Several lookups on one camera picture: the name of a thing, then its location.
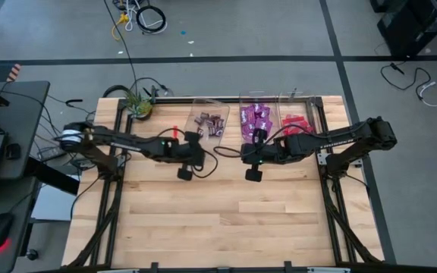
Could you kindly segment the orange black striped strip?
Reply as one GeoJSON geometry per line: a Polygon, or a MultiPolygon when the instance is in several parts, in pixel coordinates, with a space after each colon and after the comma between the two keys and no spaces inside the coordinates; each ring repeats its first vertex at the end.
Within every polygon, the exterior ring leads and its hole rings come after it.
{"type": "Polygon", "coordinates": [[[14,82],[17,78],[18,75],[20,73],[20,69],[21,69],[21,65],[20,64],[14,64],[13,67],[11,68],[6,81],[7,82],[14,82]]]}

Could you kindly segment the black equipment case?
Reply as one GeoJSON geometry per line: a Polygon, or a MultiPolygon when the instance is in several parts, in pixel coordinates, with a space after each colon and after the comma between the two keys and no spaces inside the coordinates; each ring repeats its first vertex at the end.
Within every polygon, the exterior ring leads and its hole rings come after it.
{"type": "Polygon", "coordinates": [[[393,57],[427,55],[437,46],[437,0],[369,0],[379,15],[376,24],[383,38],[373,52],[393,57]]]}

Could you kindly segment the clear plastic bin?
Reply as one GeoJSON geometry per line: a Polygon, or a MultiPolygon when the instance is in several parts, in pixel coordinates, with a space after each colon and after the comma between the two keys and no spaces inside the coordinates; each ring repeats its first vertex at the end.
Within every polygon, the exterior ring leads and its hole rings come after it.
{"type": "Polygon", "coordinates": [[[187,123],[185,124],[184,131],[196,132],[200,127],[204,130],[204,136],[200,137],[200,145],[207,151],[212,151],[215,146],[219,146],[222,137],[225,133],[226,124],[228,121],[228,116],[230,112],[230,107],[223,103],[216,101],[214,99],[198,98],[194,99],[191,106],[190,113],[187,118],[187,123]],[[209,119],[203,119],[203,124],[198,125],[194,122],[194,119],[199,117],[202,112],[209,113],[209,119]],[[221,115],[221,118],[225,122],[225,127],[223,129],[217,128],[218,121],[212,121],[210,119],[211,115],[221,115]],[[216,130],[223,130],[222,136],[215,136],[214,133],[209,132],[208,125],[213,124],[216,126],[216,130]]]}
{"type": "Polygon", "coordinates": [[[314,133],[316,132],[316,126],[313,118],[313,104],[309,97],[302,96],[301,93],[296,91],[291,91],[287,93],[280,93],[278,95],[278,114],[280,121],[280,128],[296,127],[295,133],[307,133],[302,132],[299,126],[296,125],[286,125],[282,124],[282,120],[286,118],[287,115],[297,115],[304,116],[305,121],[307,121],[313,128],[314,133]]]}
{"type": "Polygon", "coordinates": [[[256,119],[253,123],[255,124],[256,128],[258,128],[257,121],[260,119],[268,119],[273,123],[272,129],[268,133],[268,137],[273,135],[273,133],[276,132],[280,128],[280,121],[279,121],[279,116],[278,116],[278,96],[277,95],[274,96],[271,93],[268,93],[266,91],[249,91],[249,92],[241,93],[239,95],[239,121],[241,124],[242,143],[250,143],[250,142],[247,142],[243,137],[243,135],[245,133],[242,133],[242,125],[243,124],[241,123],[241,114],[240,114],[241,108],[242,107],[253,108],[253,106],[252,106],[253,103],[262,103],[262,104],[264,104],[264,107],[270,108],[269,118],[261,118],[260,117],[261,112],[258,114],[255,113],[256,119]]]}

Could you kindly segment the dark grey desk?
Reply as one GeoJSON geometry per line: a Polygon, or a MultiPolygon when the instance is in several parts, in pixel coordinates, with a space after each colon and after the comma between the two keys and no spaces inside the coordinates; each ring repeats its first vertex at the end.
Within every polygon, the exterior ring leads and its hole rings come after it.
{"type": "Polygon", "coordinates": [[[10,212],[14,216],[8,239],[0,248],[0,273],[9,273],[22,251],[39,186],[39,180],[27,168],[33,164],[30,148],[49,82],[0,83],[0,90],[2,97],[9,101],[8,106],[0,107],[0,128],[6,132],[0,155],[0,214],[10,212]],[[21,147],[21,157],[17,160],[5,158],[5,148],[11,143],[21,147]]]}

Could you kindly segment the small potted green plant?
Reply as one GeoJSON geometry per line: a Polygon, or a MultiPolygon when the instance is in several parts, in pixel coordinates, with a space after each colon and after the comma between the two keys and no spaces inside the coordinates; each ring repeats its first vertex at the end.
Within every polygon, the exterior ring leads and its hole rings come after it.
{"type": "Polygon", "coordinates": [[[140,121],[146,121],[152,114],[155,96],[149,98],[142,97],[140,93],[132,93],[129,91],[126,94],[126,108],[134,118],[140,121]]]}

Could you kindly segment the white panel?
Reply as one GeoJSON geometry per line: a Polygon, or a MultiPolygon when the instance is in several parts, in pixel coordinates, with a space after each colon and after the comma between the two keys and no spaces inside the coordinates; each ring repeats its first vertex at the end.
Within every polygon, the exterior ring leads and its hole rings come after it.
{"type": "Polygon", "coordinates": [[[45,185],[39,191],[31,217],[37,220],[70,221],[75,195],[45,185]]]}

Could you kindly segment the black power adapter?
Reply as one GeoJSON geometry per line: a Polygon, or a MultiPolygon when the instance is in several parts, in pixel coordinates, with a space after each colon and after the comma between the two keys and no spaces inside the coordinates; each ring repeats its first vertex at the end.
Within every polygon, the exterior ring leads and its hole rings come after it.
{"type": "Polygon", "coordinates": [[[64,155],[67,155],[67,153],[64,150],[62,150],[59,146],[56,146],[56,147],[46,147],[44,149],[41,149],[38,151],[37,155],[41,162],[47,162],[56,158],[60,158],[64,155]]]}

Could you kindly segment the small black box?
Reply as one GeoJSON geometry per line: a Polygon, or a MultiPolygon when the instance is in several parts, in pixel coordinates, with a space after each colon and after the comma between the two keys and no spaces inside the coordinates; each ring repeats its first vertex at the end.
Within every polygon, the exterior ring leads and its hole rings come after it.
{"type": "Polygon", "coordinates": [[[21,147],[17,143],[8,144],[5,148],[5,158],[7,160],[17,160],[21,157],[21,147]]]}

